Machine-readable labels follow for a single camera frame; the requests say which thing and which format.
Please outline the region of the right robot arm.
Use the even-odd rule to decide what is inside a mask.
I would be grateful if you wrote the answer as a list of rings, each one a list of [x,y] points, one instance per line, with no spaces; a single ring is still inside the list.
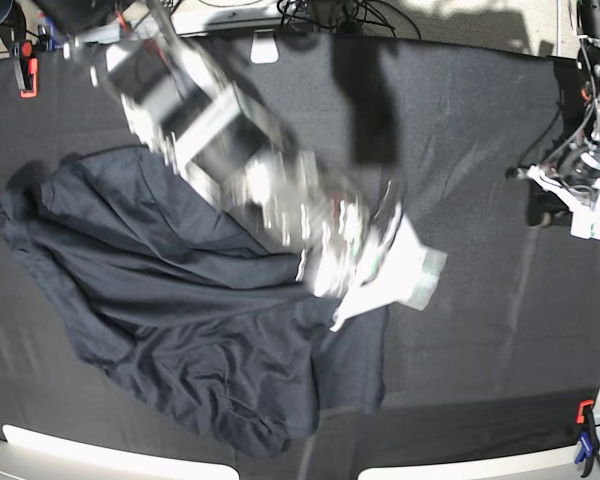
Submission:
[[[67,31],[58,42],[121,103],[129,130],[201,198],[268,252],[298,257],[297,281],[338,301],[335,328],[392,303],[425,309],[445,257],[419,240],[398,185],[388,181],[371,205],[201,45],[182,39],[159,2],[147,3],[147,16],[150,31],[126,23],[108,44]]]

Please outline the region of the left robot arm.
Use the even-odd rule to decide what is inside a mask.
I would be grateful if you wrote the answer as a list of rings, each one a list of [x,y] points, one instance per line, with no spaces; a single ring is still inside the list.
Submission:
[[[511,169],[508,176],[529,184],[529,227],[562,225],[573,237],[600,240],[600,1],[578,1],[569,15],[584,74],[583,119],[541,161]]]

